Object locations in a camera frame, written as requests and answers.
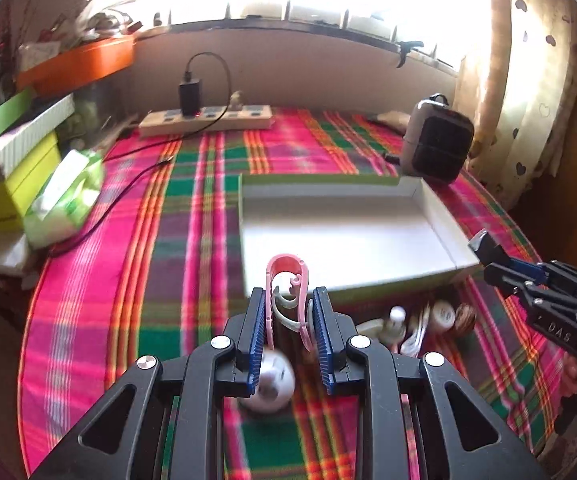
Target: silver screw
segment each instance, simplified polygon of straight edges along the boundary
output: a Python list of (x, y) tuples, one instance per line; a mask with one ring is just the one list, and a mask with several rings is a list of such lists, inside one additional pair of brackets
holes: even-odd
[(210, 345), (218, 350), (226, 348), (230, 345), (230, 343), (231, 338), (229, 338), (227, 335), (217, 335), (210, 340)]
[(350, 344), (355, 348), (367, 348), (370, 345), (370, 339), (365, 335), (354, 335), (350, 338)]
[(424, 359), (431, 366), (441, 366), (444, 364), (444, 362), (446, 362), (444, 356), (438, 352), (428, 352), (424, 356)]
[(156, 364), (157, 359), (155, 359), (152, 355), (142, 355), (137, 360), (137, 368), (142, 368), (142, 370), (153, 368)]

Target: power adapter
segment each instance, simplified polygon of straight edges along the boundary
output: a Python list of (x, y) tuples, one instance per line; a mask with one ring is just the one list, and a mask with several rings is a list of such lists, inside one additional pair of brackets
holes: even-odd
[(184, 80), (180, 83), (179, 92), (182, 117), (192, 118), (199, 115), (202, 109), (201, 79), (193, 79), (190, 72), (185, 72)]

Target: yellow box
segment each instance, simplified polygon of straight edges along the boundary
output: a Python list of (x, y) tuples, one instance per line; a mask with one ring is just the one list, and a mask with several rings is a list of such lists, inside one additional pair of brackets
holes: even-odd
[(50, 132), (0, 182), (0, 232), (22, 230), (22, 218), (59, 162), (57, 136)]

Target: table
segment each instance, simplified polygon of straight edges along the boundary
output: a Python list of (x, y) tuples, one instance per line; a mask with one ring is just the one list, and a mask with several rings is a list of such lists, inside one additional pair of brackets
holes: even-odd
[[(246, 307), (238, 236), (238, 175), (395, 174), (380, 154), (401, 138), (360, 116), (275, 110), (268, 131), (214, 132), (143, 150), (107, 164), (88, 226), (143, 168), (145, 176), (78, 249), (50, 260), (28, 315), (20, 363), (19, 429), (28, 471), (138, 356), (188, 354)], [(121, 140), (112, 155), (152, 143)], [(520, 229), (469, 174), (433, 186), (467, 236), (486, 228), (511, 256), (536, 261)], [(476, 330), (434, 349), (475, 386), (533, 451), (553, 431), (561, 352), (529, 330), (514, 298), (481, 276), (458, 287), (479, 311)], [(234, 399), (224, 407), (229, 479), (350, 479), (357, 402), (327, 397), (295, 364), (291, 408), (255, 417)]]

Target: orange box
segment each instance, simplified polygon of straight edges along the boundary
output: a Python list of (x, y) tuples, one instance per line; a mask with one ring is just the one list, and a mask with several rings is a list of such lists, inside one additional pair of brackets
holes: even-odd
[(118, 72), (134, 61), (132, 36), (96, 41), (20, 72), (18, 91), (32, 86), (40, 97), (55, 97), (73, 92), (93, 81)]

